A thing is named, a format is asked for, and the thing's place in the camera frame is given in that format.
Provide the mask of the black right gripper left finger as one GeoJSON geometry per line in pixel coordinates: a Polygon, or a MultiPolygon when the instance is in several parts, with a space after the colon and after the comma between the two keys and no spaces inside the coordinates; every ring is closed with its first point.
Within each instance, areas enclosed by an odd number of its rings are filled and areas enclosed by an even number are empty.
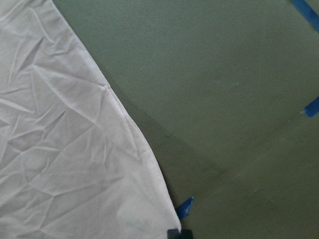
{"type": "Polygon", "coordinates": [[[167,239],[180,239],[180,232],[178,229],[169,229],[167,231],[167,239]]]}

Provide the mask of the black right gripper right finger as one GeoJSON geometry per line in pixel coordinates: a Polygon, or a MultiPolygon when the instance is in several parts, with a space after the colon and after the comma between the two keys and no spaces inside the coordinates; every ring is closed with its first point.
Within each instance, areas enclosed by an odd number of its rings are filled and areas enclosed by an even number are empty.
{"type": "Polygon", "coordinates": [[[193,239],[192,230],[182,229],[182,230],[180,231],[180,238],[181,238],[181,239],[193,239]]]}

